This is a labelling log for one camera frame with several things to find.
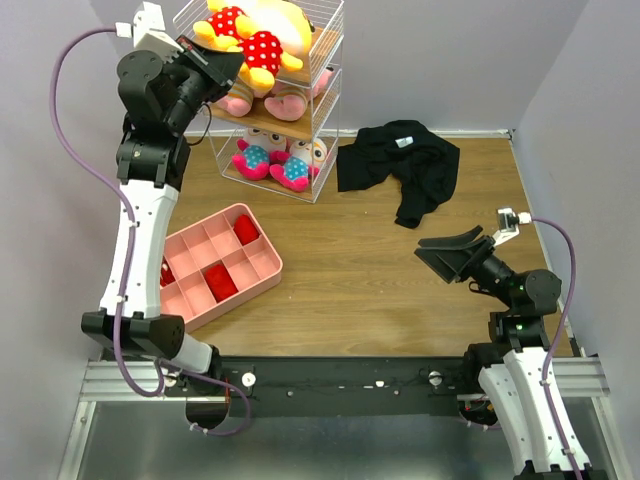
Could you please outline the pink frog plush striped shirt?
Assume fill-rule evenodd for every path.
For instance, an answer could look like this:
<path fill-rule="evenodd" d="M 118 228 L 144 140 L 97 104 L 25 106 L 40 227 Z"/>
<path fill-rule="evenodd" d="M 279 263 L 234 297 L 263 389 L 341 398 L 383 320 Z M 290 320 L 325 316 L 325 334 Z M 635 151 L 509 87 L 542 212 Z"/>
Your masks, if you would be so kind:
<path fill-rule="evenodd" d="M 255 99 L 254 90 L 241 80 L 237 80 L 230 91 L 214 105 L 226 113 L 239 118 L 247 115 Z"/>

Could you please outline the yellow plush red dotted dress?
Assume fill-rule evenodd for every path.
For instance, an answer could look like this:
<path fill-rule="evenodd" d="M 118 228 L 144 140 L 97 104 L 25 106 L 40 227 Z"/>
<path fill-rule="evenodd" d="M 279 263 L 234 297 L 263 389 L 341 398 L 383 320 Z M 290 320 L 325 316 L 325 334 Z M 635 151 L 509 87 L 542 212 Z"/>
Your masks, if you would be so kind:
<path fill-rule="evenodd" d="M 207 2 L 207 9 L 207 17 L 196 21 L 192 29 L 208 48 L 226 51 L 255 32 L 256 24 L 248 14 L 245 1 L 211 0 Z"/>

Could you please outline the orange plush red dotted dress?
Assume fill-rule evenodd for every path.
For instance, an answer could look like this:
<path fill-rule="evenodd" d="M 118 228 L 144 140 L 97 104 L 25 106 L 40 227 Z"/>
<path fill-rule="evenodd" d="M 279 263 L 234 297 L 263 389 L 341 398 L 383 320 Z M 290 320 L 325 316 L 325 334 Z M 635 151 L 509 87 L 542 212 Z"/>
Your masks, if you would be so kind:
<path fill-rule="evenodd" d="M 265 93 L 281 69 L 296 72 L 312 44 L 312 30 L 305 12 L 289 1 L 239 1 L 236 20 L 240 37 L 228 52 L 242 53 L 239 78 L 251 89 Z"/>

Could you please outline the white panda plush blue dress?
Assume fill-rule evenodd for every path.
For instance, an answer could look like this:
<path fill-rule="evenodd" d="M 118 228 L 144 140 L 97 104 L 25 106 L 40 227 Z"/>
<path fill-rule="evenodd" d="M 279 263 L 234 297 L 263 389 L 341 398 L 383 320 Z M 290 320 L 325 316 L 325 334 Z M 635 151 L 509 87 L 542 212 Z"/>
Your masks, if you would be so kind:
<path fill-rule="evenodd" d="M 258 128 L 246 128 L 237 141 L 239 153 L 232 163 L 244 179 L 259 181 L 269 175 L 272 165 L 281 165 L 288 159 L 289 139 L 281 134 Z"/>

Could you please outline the white panda plush yellow glasses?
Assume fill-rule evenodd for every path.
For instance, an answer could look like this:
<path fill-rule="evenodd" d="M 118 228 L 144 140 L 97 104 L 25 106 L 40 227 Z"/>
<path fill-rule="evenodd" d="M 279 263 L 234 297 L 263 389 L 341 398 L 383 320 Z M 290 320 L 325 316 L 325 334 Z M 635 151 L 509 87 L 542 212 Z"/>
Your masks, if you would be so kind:
<path fill-rule="evenodd" d="M 269 173 L 283 187 L 300 193 L 318 175 L 327 156 L 327 146 L 320 138 L 311 142 L 290 140 L 288 149 L 279 154 L 276 162 L 269 167 Z"/>

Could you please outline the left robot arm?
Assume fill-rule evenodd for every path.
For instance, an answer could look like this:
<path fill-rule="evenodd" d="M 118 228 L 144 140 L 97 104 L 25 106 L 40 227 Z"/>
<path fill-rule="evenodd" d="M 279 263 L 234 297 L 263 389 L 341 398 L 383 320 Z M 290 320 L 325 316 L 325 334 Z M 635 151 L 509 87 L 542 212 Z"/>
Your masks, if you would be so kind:
<path fill-rule="evenodd" d="M 138 50 L 117 66 L 126 115 L 116 191 L 124 198 L 109 281 L 98 309 L 83 314 L 81 329 L 116 354 L 188 370 L 188 384 L 209 395 L 221 385 L 219 351 L 189 335 L 182 316 L 162 313 L 161 263 L 191 153 L 184 132 L 202 107 L 229 92 L 243 57 L 185 36 L 177 42 L 168 59 Z"/>

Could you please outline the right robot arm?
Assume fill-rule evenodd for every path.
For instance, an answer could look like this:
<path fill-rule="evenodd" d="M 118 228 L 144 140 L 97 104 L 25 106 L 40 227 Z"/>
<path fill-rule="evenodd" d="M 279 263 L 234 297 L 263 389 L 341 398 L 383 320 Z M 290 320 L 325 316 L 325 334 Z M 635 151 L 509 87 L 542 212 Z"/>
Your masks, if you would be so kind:
<path fill-rule="evenodd" d="M 556 339 L 544 318 L 556 312 L 561 280 L 546 269 L 516 272 L 494 253 L 516 237 L 522 215 L 509 215 L 493 235 L 481 227 L 457 236 L 424 238 L 415 255 L 447 283 L 498 299 L 490 342 L 472 344 L 460 367 L 462 384 L 482 391 L 505 435 L 517 479 L 605 479 L 577 438 L 552 360 Z"/>

